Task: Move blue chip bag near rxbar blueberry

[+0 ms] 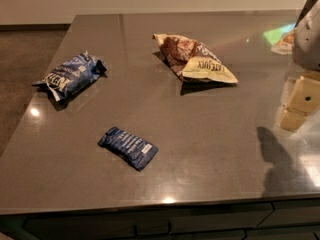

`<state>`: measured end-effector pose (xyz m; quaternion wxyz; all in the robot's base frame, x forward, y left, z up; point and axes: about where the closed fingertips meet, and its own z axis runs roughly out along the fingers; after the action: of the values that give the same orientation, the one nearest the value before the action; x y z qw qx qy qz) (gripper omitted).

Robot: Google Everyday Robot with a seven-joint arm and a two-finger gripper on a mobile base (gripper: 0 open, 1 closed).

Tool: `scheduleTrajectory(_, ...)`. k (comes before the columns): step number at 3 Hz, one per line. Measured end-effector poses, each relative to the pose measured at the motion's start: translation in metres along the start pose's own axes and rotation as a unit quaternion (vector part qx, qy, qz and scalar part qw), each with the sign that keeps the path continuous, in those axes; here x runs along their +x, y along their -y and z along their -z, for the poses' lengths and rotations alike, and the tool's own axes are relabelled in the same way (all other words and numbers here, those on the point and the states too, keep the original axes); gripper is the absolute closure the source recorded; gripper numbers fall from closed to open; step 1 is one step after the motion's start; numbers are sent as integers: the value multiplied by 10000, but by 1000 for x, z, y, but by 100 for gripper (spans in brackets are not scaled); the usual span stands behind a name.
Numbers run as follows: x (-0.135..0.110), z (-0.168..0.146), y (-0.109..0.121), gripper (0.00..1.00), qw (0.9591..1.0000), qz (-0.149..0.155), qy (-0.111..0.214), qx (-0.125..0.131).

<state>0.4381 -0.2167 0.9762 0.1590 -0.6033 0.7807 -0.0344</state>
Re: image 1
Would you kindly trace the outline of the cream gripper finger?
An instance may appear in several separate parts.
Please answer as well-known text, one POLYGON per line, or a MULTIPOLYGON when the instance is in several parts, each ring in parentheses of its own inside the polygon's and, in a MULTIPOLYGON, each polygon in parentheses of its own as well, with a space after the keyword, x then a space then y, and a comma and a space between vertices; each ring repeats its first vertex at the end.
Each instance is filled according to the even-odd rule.
POLYGON ((320 73, 311 71, 289 77, 284 84, 276 125, 296 132, 320 108, 320 73))

